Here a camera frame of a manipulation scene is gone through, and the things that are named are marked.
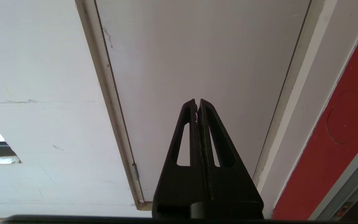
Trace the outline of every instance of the crack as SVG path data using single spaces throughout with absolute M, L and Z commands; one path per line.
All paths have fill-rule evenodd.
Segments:
M 54 179 L 52 179 L 52 177 L 47 173 L 47 171 L 44 169 L 43 166 L 41 166 L 42 170 L 44 170 L 44 173 L 51 179 L 51 181 L 53 181 L 54 183 L 56 183 L 56 181 L 54 181 Z
M 39 194 L 41 195 L 41 197 L 44 198 L 44 195 L 42 194 L 41 189 L 38 189 L 38 190 L 39 190 Z

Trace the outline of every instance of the white painted surface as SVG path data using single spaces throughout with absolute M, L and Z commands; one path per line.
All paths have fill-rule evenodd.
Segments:
M 284 134 L 288 128 L 292 114 L 294 113 L 295 106 L 297 104 L 297 101 L 299 100 L 303 86 L 306 82 L 307 76 L 309 75 L 310 72 L 310 68 L 313 64 L 314 57 L 317 54 L 317 50 L 320 46 L 321 40 L 324 36 L 325 30 L 327 28 L 327 25 L 329 23 L 329 20 L 331 18 L 331 15 L 334 11 L 336 4 L 337 4 L 336 0 L 330 0 L 324 2 L 324 6 L 321 10 L 321 14 L 315 26 L 309 46 L 307 48 L 305 58 L 302 62 L 302 66 L 300 68 L 299 74 L 295 81 L 294 87 L 292 88 L 292 92 L 290 98 L 288 99 L 287 106 L 284 110 L 284 114 L 282 116 L 280 126 L 277 130 L 276 137 L 273 140 L 273 144 L 270 149 L 269 155 L 267 157 L 266 164 L 264 165 L 263 171 L 260 175 L 260 179 L 257 184 L 257 189 L 259 192 L 262 191 L 263 186 L 266 182 L 267 175 L 269 174 L 270 169 L 272 168 L 273 161 L 277 155 Z
M 137 211 L 74 1 L 0 1 L 0 217 Z
M 260 158 L 252 178 L 255 185 L 257 185 L 260 181 L 262 172 L 266 170 L 265 165 L 269 157 L 270 150 L 277 136 L 277 131 L 280 128 L 281 120 L 283 119 L 284 112 L 286 111 L 288 101 L 304 62 L 324 3 L 325 0 L 313 0 L 310 2 L 309 8 L 307 10 L 307 16 L 305 17 L 304 23 L 302 25 L 301 34 L 298 38 L 296 49 L 291 59 L 291 65 L 288 69 L 287 77 L 281 90 L 280 98 L 277 102 L 272 122 L 270 123 L 269 131 L 267 133 L 266 140 L 263 143 L 263 149 L 260 153 Z
M 215 106 L 252 176 L 309 1 L 101 1 L 145 200 L 186 101 Z
M 265 217 L 271 216 L 357 41 L 358 1 L 338 1 L 260 190 Z

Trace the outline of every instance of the white ceiling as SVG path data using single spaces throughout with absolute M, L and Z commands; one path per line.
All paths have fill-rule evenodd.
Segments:
M 253 175 L 308 4 L 97 1 L 145 200 L 192 98 L 213 103 Z
M 75 1 L 0 1 L 0 218 L 134 207 Z

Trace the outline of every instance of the scuff mark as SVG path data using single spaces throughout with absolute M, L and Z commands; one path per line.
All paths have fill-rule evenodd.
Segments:
M 55 145 L 52 145 L 55 149 L 59 149 L 59 150 L 62 150 L 64 151 L 64 149 L 60 148 L 59 146 L 55 146 Z
M 327 129 L 328 136 L 330 137 L 330 139 L 331 139 L 333 142 L 338 143 L 338 144 L 343 144 L 343 143 L 341 143 L 341 142 L 338 142 L 338 141 L 332 136 L 331 131 L 330 131 L 330 129 L 328 128 L 328 119 L 330 118 L 331 112 L 334 110 L 334 107 L 335 107 L 335 105 L 331 108 L 330 112 L 328 113 L 327 120 L 325 121 L 325 127 L 326 127 L 326 129 Z
M 51 179 L 52 182 L 56 183 L 56 182 L 54 181 L 54 179 L 52 179 L 52 177 L 47 173 L 47 171 L 44 169 L 44 167 L 41 166 L 41 168 L 42 168 L 42 170 L 44 170 L 45 175 L 48 176 L 48 177 Z
M 0 104 L 29 104 L 29 103 L 42 103 L 41 101 L 37 100 L 27 100 L 27 101 L 13 101 L 13 100 L 6 100 L 0 102 Z
M 330 15 L 325 15 L 324 17 L 323 17 L 323 21 L 324 21 L 324 23 L 328 23 L 329 22 L 329 20 L 330 20 Z
M 86 100 L 86 101 L 61 101 L 62 103 L 95 103 L 95 100 Z
M 112 46 L 112 43 L 111 43 L 111 35 L 107 32 L 106 28 L 103 28 L 103 32 L 106 34 L 107 36 L 107 39 L 108 39 L 108 42 L 110 43 L 110 47 L 112 49 L 114 49 L 114 47 Z

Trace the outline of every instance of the red panel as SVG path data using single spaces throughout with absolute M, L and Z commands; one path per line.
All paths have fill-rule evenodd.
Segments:
M 307 220 L 358 153 L 358 45 L 274 211 Z

